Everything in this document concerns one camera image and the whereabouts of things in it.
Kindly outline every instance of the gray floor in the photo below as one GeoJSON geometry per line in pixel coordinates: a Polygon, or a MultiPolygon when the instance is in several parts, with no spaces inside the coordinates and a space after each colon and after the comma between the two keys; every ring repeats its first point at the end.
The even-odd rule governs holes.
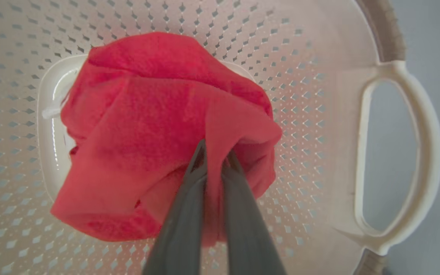
{"type": "MultiPolygon", "coordinates": [[[[392,3],[408,47],[408,68],[426,88],[440,120],[440,1],[392,3]]],[[[376,91],[371,111],[365,217],[384,228],[408,191],[416,149],[405,105],[392,88],[376,91]],[[389,134],[389,128],[396,133],[389,134]]],[[[420,228],[390,250],[389,261],[395,275],[440,274],[440,190],[420,228]]]]}

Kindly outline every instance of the basket hole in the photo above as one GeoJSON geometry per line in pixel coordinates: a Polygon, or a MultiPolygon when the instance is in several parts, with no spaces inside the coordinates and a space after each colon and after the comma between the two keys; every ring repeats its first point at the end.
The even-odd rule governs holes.
{"type": "Polygon", "coordinates": [[[396,86],[382,82],[370,104],[363,216],[385,230],[402,208],[416,168],[417,143],[408,108],[396,86]]]}

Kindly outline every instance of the white plastic piece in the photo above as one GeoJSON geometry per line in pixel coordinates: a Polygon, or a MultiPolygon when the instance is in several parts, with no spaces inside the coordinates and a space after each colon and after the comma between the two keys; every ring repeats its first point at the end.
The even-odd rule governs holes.
{"type": "Polygon", "coordinates": [[[383,256],[391,246],[402,242],[417,229],[432,206],[440,184],[440,126],[437,115],[422,85],[408,73],[405,61],[379,65],[377,76],[366,86],[362,101],[357,156],[354,214],[356,223],[365,235],[353,235],[350,238],[359,239],[358,242],[365,247],[383,256]],[[383,232],[372,228],[363,217],[370,101],[374,88],[382,80],[390,80],[400,88],[409,108],[417,139],[417,165],[410,192],[397,217],[383,232]]]}

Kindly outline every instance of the towel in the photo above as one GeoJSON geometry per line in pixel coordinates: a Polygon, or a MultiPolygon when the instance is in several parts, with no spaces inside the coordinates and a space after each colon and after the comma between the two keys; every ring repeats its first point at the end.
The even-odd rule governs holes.
{"type": "Polygon", "coordinates": [[[157,236],[202,139],[203,245],[225,240],[220,171],[230,150],[256,198],[275,179],[281,129],[267,95],[190,37],[156,32],[92,49],[61,119],[76,146],[51,213],[104,241],[157,236]]]}

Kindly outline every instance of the red cloth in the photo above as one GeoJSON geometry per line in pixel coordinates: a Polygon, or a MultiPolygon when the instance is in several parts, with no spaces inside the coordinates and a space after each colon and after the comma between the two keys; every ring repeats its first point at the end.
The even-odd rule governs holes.
{"type": "Polygon", "coordinates": [[[51,212],[105,241],[154,237],[206,138],[203,244],[225,239],[220,179],[234,148],[255,197],[281,137],[269,99],[196,40],[150,33],[91,50],[61,119],[77,146],[51,212]]]}

